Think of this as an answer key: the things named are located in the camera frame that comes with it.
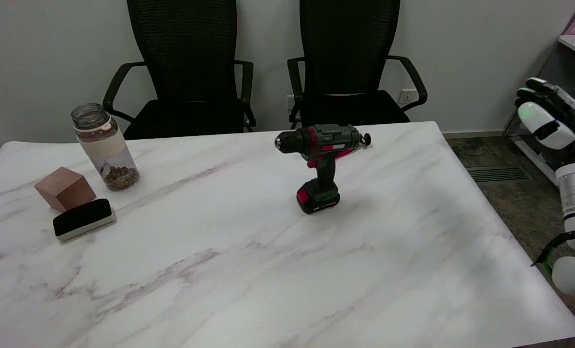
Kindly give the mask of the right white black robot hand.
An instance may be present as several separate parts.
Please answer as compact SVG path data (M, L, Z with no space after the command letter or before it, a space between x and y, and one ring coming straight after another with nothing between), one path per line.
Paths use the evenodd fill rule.
M517 116L544 148L553 169L575 163L575 99L563 88L531 77L517 90Z

